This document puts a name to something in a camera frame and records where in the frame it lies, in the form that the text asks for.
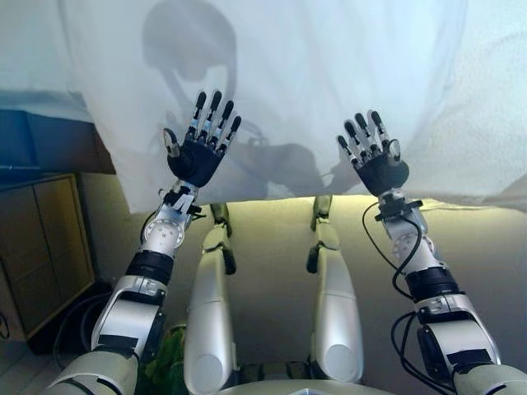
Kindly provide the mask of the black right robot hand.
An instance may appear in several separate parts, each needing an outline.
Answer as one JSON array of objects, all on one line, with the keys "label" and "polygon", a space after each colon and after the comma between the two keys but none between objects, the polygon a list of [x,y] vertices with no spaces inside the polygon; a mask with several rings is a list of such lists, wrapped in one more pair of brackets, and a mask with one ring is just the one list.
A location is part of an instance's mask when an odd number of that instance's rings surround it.
[{"label": "black right robot hand", "polygon": [[347,135],[339,135],[338,144],[370,194],[379,197],[402,188],[409,167],[402,159],[399,140],[389,136],[379,113],[357,113],[343,127]]}]

